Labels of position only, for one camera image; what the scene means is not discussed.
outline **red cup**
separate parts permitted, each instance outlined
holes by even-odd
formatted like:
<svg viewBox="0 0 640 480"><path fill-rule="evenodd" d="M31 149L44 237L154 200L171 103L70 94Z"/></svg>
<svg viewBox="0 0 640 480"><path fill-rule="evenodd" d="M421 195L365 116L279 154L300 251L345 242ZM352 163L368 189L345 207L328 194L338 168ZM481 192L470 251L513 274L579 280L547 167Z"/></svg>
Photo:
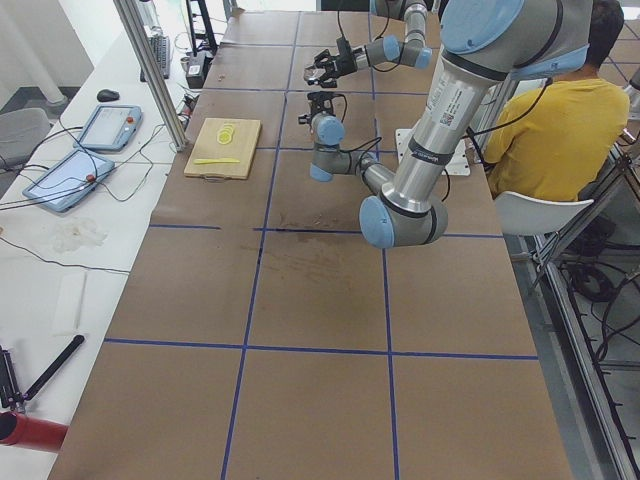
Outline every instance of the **red cup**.
<svg viewBox="0 0 640 480"><path fill-rule="evenodd" d="M27 417L17 412L0 414L0 445L58 452L67 434L67 426Z"/></svg>

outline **person in yellow shirt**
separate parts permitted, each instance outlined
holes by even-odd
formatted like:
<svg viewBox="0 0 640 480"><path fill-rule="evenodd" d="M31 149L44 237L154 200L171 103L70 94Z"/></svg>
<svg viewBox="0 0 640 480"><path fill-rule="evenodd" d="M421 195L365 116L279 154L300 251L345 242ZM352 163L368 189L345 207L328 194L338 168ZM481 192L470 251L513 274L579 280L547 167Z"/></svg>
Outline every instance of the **person in yellow shirt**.
<svg viewBox="0 0 640 480"><path fill-rule="evenodd" d="M512 191L541 200L575 201L593 181L629 114L622 88L598 76L613 47L624 16L616 0L595 0L589 49L579 70L553 79L538 103L521 120L493 132L485 162L494 198ZM540 89L511 99L497 125L524 114Z"/></svg>

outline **white chair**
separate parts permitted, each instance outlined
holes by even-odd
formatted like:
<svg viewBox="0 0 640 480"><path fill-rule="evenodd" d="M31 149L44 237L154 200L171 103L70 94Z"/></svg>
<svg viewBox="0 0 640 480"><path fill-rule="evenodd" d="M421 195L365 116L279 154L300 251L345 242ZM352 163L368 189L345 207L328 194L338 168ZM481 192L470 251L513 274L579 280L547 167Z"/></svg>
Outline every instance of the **white chair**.
<svg viewBox="0 0 640 480"><path fill-rule="evenodd" d="M579 202L550 202L515 192L502 192L495 199L502 233L542 235L557 232L593 199Z"/></svg>
<svg viewBox="0 0 640 480"><path fill-rule="evenodd" d="M0 169L10 170L29 160L31 151L51 130L41 108L24 108L0 115Z"/></svg>

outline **white desk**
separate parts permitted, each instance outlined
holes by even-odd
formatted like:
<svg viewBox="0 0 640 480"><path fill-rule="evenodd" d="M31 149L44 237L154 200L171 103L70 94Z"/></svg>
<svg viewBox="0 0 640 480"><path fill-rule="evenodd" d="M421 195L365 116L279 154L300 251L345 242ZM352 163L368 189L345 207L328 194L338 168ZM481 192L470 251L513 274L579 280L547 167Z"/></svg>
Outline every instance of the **white desk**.
<svg viewBox="0 0 640 480"><path fill-rule="evenodd" d="M174 51L172 71L167 80L177 106L186 86L179 64L180 52ZM143 121L131 143L120 153L109 155L117 163L126 160L152 135L162 122L160 113L146 83L139 81L140 67L125 34L109 50L62 115L65 127L80 126L97 105L96 93L103 88L120 92L120 100L111 104L139 105ZM56 124L52 132L60 130ZM154 166L140 190L127 202L114 200L98 186L78 206L58 215L39 206L0 211L3 238L33 250L41 256L65 264L84 264L129 270L142 242L154 208L173 161L171 139L162 131L144 153ZM68 153L73 139L60 135L47 142L34 155L32 163L51 166ZM144 177L149 163L141 156L132 158L107 178L105 184L119 198L128 196ZM25 170L37 178L41 171ZM0 204L23 200L22 190L29 184L18 177ZM72 219L88 218L107 234L99 246L82 246L75 251L54 250L54 230ZM53 336L51 324L56 305L64 301L60 283L65 275L80 271L45 264L28 253L0 242L0 344L11 352L21 389L26 390L69 343L72 336ZM87 281L79 315L78 333L85 335L84 344L42 389L36 399L27 403L27 414L54 422L69 424L84 389L104 333L111 321L126 275L87 271ZM38 480L47 478L56 455L16 447L0 447L3 478Z"/></svg>

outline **yellow shirt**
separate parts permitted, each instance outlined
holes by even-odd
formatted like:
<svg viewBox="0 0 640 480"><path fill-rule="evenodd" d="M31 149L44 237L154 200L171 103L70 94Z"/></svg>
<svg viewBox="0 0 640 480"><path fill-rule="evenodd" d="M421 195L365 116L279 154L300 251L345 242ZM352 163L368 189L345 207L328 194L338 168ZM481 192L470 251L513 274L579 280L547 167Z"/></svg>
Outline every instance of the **yellow shirt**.
<svg viewBox="0 0 640 480"><path fill-rule="evenodd" d="M514 97L497 125L522 115L540 89ZM493 196L512 191L575 201L593 181L627 123L629 97L602 79L554 82L522 120L493 132L485 151Z"/></svg>

